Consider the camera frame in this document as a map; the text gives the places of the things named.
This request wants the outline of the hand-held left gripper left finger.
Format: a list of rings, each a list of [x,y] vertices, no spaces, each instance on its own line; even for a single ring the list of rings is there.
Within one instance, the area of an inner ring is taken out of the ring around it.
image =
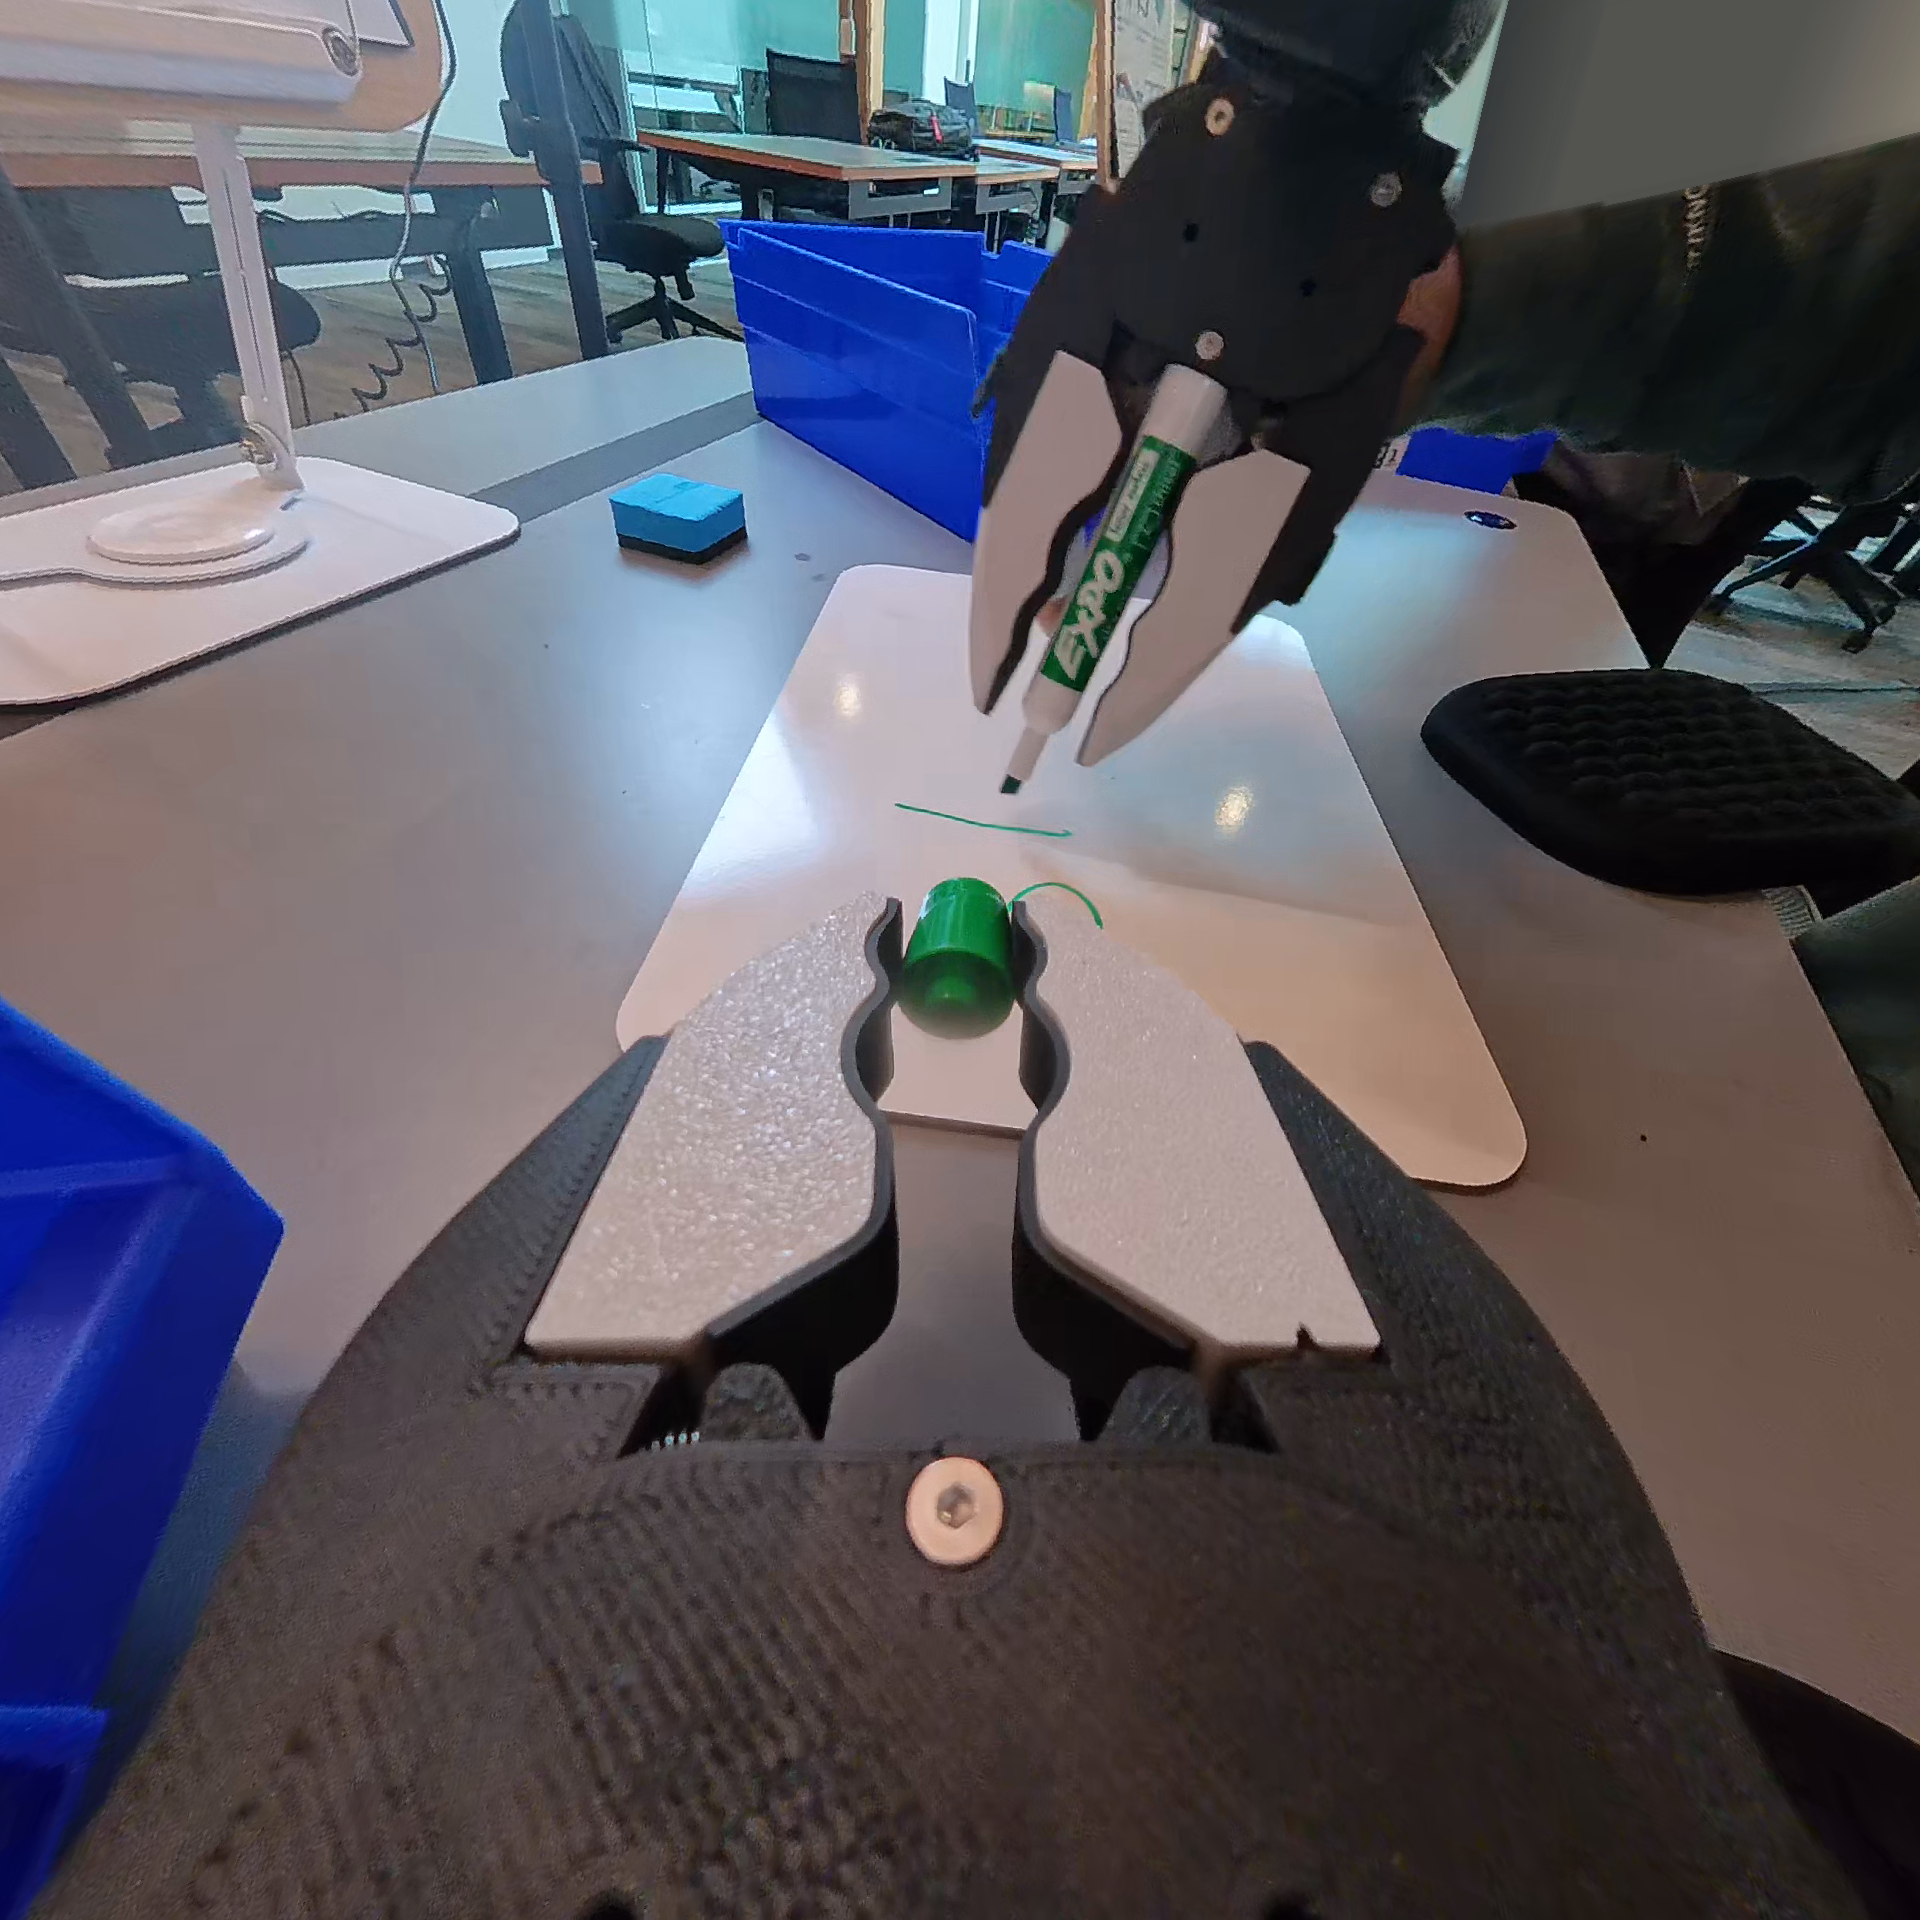
[[[808,1420],[899,1299],[900,902],[865,893],[664,1039],[523,1330],[538,1359],[772,1370]]]

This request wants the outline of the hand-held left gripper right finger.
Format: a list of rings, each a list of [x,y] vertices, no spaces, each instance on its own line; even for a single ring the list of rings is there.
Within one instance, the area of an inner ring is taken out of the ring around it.
[[[1064,897],[1019,898],[1014,934],[1035,1253],[1202,1370],[1376,1357],[1376,1319],[1233,1023]]]

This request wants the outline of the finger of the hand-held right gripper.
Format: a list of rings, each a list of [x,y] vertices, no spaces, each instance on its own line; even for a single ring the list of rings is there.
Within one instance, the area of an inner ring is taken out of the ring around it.
[[[1056,567],[1109,493],[1121,454],[1106,377],[1056,353],[977,523],[968,663],[980,713],[1009,687]]]
[[[1172,515],[1166,580],[1128,636],[1075,762],[1097,765],[1147,732],[1230,646],[1309,468],[1249,451],[1197,470]]]

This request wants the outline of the green dry erase marker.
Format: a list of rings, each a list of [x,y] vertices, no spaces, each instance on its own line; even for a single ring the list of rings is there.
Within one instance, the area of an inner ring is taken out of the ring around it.
[[[1180,365],[1158,377],[1101,515],[1067,546],[1060,607],[1041,622],[1044,652],[1021,699],[1021,733],[1002,795],[1021,791],[1050,740],[1073,721],[1162,545],[1166,518],[1202,457],[1219,451],[1228,419],[1228,391],[1211,377]]]

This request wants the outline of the small white whiteboard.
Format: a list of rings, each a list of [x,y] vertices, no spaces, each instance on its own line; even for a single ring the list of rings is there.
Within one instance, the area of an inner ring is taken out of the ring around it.
[[[1105,930],[1289,1058],[1412,1180],[1492,1189],[1528,1135],[1302,637],[1259,615],[1128,750],[1075,763],[1105,678],[1021,793],[1017,699],[970,695],[970,583],[852,567],[832,587],[616,1015],[665,1033],[854,897],[910,933],[949,878]]]

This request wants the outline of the green marker cap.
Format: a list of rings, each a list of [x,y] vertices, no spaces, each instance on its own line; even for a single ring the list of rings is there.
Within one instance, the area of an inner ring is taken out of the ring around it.
[[[1002,891],[973,875],[938,881],[899,972],[899,1006],[934,1039],[980,1039],[1017,998],[1012,924]]]

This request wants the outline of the person's right forearm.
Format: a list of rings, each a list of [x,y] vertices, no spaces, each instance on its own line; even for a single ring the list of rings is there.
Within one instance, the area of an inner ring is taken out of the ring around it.
[[[1917,467],[1917,138],[1478,225],[1405,425],[1790,478],[1840,502]]]

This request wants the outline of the blue whiteboard eraser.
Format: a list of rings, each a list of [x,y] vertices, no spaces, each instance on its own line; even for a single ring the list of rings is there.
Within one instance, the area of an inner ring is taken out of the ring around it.
[[[616,539],[630,554],[705,567],[748,541],[744,493],[656,470],[608,493]]]

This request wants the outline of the person's right hand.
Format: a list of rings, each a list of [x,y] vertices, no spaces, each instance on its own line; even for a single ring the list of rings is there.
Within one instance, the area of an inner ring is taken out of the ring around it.
[[[1418,338],[1418,353],[1409,364],[1409,391],[1428,387],[1445,364],[1464,300],[1464,253],[1451,246],[1445,259],[1405,289],[1397,324]]]

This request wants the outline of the white mat with blue sticker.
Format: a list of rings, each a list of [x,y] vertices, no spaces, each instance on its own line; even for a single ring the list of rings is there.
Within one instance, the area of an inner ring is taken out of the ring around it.
[[[1313,659],[1352,682],[1448,691],[1646,663],[1571,516],[1395,470],[1366,481],[1286,615]]]

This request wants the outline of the tagged blue plastic bin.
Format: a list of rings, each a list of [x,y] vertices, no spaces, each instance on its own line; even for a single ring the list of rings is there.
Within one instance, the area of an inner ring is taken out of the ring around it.
[[[1549,428],[1523,436],[1484,436],[1443,425],[1425,425],[1405,436],[1397,474],[1443,486],[1500,497],[1523,474],[1537,474],[1555,444],[1557,431]]]

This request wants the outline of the dark jacket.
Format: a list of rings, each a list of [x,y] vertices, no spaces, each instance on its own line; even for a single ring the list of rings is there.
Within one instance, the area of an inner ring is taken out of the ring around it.
[[[1557,441],[1520,499],[1566,513],[1653,668],[1737,562],[1811,497],[1800,478],[1693,468],[1665,452],[1584,451]]]

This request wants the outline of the black office chair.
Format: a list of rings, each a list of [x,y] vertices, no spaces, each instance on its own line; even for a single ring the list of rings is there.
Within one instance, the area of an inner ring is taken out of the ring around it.
[[[736,332],[692,307],[690,267],[728,249],[718,225],[652,213],[640,201],[638,139],[582,26],[546,2],[510,6],[498,43],[500,125],[510,153],[546,185],[561,233],[568,293],[582,356],[656,326],[736,340]]]
[[[236,444],[245,423],[217,393],[237,377],[225,282],[205,225],[187,225],[166,185],[19,187],[5,180],[3,342],[56,359],[96,425],[110,467],[121,444],[100,397],[132,403],[128,381],[171,391],[178,421],[148,430],[150,454]],[[75,379],[85,321],[114,369],[100,393]]]

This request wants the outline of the black office chair base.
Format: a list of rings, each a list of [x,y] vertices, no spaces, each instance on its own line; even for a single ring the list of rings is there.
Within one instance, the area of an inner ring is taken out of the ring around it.
[[[1858,655],[1917,598],[1917,481],[1875,502],[1843,507],[1816,493],[1768,532],[1714,587],[1709,618],[1757,611],[1800,618],[1802,587],[1818,587],[1844,619],[1840,650]]]

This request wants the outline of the wooden desk black legs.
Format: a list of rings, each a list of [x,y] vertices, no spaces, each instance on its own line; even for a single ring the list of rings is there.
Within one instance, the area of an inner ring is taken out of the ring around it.
[[[289,187],[398,198],[416,159],[416,133],[245,131],[254,190],[274,198]],[[189,138],[165,124],[120,127],[5,125],[5,170],[40,236],[66,276],[96,282],[178,278],[216,273],[208,225],[185,220],[176,190],[201,182]],[[472,369],[482,383],[515,374],[496,311],[486,253],[546,249],[554,207],[530,159],[482,142],[434,135],[416,191],[412,255],[448,263]],[[384,263],[401,239],[393,207],[267,222],[262,249],[274,267]]]

